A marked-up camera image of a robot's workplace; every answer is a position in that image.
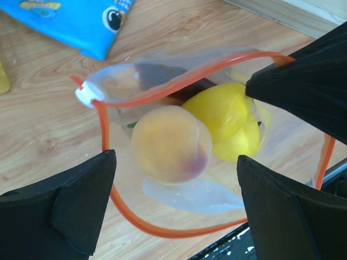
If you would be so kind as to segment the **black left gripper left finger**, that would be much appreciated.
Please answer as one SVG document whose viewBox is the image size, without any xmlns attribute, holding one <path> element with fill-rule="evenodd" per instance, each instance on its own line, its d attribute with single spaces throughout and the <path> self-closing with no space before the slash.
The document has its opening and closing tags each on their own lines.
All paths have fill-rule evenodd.
<svg viewBox="0 0 347 260">
<path fill-rule="evenodd" d="M 1 195 L 1 259 L 89 259 L 104 221 L 117 159 L 109 149 Z"/>
</svg>

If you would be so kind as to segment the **peach toy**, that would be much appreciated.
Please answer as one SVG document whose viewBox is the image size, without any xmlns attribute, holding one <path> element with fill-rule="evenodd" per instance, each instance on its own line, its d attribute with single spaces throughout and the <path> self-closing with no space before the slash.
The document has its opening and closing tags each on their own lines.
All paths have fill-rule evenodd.
<svg viewBox="0 0 347 260">
<path fill-rule="evenodd" d="M 145 114 L 134 127 L 130 144 L 139 169 L 164 184 L 182 184 L 200 176 L 213 147 L 205 124 L 179 106 Z"/>
</svg>

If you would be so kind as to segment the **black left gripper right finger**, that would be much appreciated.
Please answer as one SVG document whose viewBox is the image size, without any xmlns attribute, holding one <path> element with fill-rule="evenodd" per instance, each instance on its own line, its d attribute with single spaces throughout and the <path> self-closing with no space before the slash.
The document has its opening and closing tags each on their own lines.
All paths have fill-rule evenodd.
<svg viewBox="0 0 347 260">
<path fill-rule="evenodd" d="M 320 191 L 241 155 L 237 177 L 258 259 L 346 259 L 346 175 Z"/>
</svg>

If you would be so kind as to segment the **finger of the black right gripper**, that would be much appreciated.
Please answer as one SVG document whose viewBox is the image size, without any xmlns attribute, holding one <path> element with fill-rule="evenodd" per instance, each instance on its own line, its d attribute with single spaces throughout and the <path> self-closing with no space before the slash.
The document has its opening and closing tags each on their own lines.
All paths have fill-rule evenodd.
<svg viewBox="0 0 347 260">
<path fill-rule="evenodd" d="M 290 64 L 254 73 L 246 95 L 346 143 L 346 23 L 290 56 Z"/>
</svg>

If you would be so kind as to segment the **clear zip top bag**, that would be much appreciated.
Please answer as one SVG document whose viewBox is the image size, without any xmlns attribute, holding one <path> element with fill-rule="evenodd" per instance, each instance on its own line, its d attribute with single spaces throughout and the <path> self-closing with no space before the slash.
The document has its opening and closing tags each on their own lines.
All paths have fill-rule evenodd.
<svg viewBox="0 0 347 260">
<path fill-rule="evenodd" d="M 320 189 L 335 139 L 246 95 L 257 70 L 291 62 L 273 51 L 219 47 L 150 54 L 72 76 L 76 97 L 98 113 L 101 150 L 116 152 L 110 197 L 118 211 L 163 238 L 244 223 L 241 155 Z"/>
</svg>

